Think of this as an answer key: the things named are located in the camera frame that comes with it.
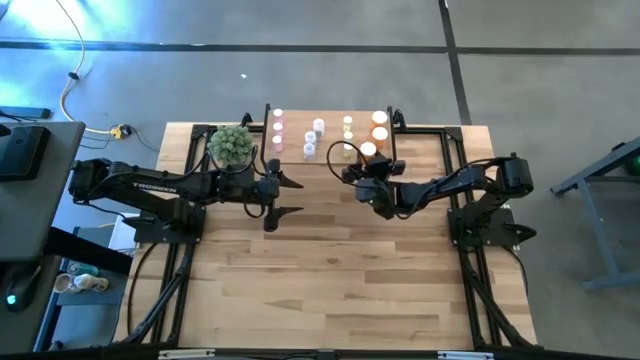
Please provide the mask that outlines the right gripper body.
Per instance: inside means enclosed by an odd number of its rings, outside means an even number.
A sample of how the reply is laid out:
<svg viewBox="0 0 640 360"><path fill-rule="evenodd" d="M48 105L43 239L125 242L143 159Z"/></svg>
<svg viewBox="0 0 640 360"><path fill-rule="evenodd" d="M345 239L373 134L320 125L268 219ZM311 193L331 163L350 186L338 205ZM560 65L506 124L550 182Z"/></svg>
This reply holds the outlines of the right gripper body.
<svg viewBox="0 0 640 360"><path fill-rule="evenodd" d="M380 217L390 220L399 215L396 203L398 182L367 177L359 180L355 187L356 200L368 204Z"/></svg>

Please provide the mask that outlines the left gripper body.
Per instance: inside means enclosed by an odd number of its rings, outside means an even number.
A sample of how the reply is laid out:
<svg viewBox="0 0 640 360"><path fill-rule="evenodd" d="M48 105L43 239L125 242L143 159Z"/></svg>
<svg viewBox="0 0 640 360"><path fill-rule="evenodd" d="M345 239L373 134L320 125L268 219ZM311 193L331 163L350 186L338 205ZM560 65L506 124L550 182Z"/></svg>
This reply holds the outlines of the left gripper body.
<svg viewBox="0 0 640 360"><path fill-rule="evenodd" d="M253 172L242 172L234 176L240 203L268 205L280 194L280 175L267 173L256 177Z"/></svg>

